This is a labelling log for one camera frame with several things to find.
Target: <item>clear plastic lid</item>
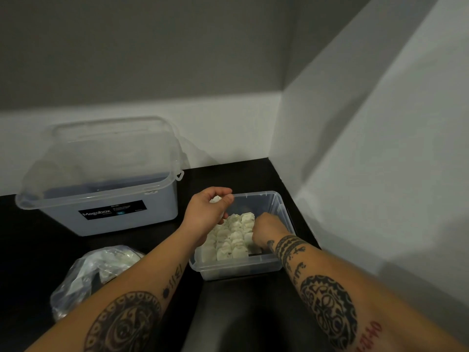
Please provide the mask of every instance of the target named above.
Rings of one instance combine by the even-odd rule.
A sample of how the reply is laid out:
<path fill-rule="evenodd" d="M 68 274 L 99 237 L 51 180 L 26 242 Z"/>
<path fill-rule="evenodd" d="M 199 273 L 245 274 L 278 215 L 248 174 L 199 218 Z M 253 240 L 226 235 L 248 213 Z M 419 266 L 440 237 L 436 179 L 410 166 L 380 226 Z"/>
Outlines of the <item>clear plastic lid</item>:
<path fill-rule="evenodd" d="M 22 209 L 163 189 L 184 174 L 179 142 L 159 117 L 58 125 L 51 136 L 16 195 Z"/>

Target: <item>person's left arm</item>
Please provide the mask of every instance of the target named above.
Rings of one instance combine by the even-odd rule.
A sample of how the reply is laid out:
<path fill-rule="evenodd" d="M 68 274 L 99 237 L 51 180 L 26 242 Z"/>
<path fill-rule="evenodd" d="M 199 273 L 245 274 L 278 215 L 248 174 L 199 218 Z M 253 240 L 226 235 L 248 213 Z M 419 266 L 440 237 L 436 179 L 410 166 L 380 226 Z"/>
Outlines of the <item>person's left arm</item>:
<path fill-rule="evenodd" d="M 216 195 L 223 199 L 209 201 Z M 27 352 L 141 351 L 176 290 L 194 249 L 226 218 L 231 189 L 194 195 L 171 236 L 57 322 Z"/>

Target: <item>container handle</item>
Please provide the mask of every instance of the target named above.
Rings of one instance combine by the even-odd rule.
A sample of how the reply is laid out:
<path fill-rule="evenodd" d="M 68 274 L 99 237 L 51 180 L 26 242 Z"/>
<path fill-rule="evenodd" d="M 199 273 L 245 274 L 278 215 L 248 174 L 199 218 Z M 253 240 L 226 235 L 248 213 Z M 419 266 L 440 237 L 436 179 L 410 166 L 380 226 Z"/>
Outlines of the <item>container handle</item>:
<path fill-rule="evenodd" d="M 184 171 L 181 170 L 181 172 L 178 174 L 178 176 L 176 176 L 176 180 L 180 182 L 183 176 L 184 176 Z"/>

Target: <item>plastic container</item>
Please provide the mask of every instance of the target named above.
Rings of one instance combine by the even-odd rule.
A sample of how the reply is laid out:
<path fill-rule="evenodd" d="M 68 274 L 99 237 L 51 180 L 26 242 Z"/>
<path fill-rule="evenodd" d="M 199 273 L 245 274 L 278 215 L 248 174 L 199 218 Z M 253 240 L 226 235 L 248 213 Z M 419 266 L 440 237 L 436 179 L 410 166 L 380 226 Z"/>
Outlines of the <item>plastic container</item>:
<path fill-rule="evenodd" d="M 234 203 L 228 208 L 227 212 L 230 215 L 252 212 L 256 217 L 260 216 L 261 213 L 275 214 L 288 231 L 295 235 L 295 230 L 293 230 L 282 197 L 275 191 L 235 194 Z M 200 272 L 204 280 L 274 272 L 282 268 L 282 264 L 272 253 L 203 263 L 200 247 L 194 252 L 189 264 L 193 270 Z"/>
<path fill-rule="evenodd" d="M 51 128 L 53 144 L 15 197 L 80 236 L 172 220 L 181 150 L 159 117 L 79 122 Z"/>

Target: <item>finger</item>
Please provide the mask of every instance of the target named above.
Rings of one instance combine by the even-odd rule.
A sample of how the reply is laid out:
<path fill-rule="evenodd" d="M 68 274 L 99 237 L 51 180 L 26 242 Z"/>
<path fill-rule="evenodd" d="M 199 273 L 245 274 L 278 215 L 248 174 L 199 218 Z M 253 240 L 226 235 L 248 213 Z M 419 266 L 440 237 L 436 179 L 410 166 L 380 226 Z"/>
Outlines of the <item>finger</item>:
<path fill-rule="evenodd" d="M 220 207 L 220 211 L 224 213 L 226 209 L 233 203 L 234 200 L 235 200 L 235 197 L 233 196 L 233 194 L 228 194 L 222 197 L 221 200 L 217 202 L 215 205 L 218 205 L 218 207 Z"/>
<path fill-rule="evenodd" d="M 211 186 L 210 188 L 204 189 L 200 192 L 203 196 L 213 199 L 216 195 L 224 196 L 232 193 L 230 188 L 224 188 L 221 186 Z"/>

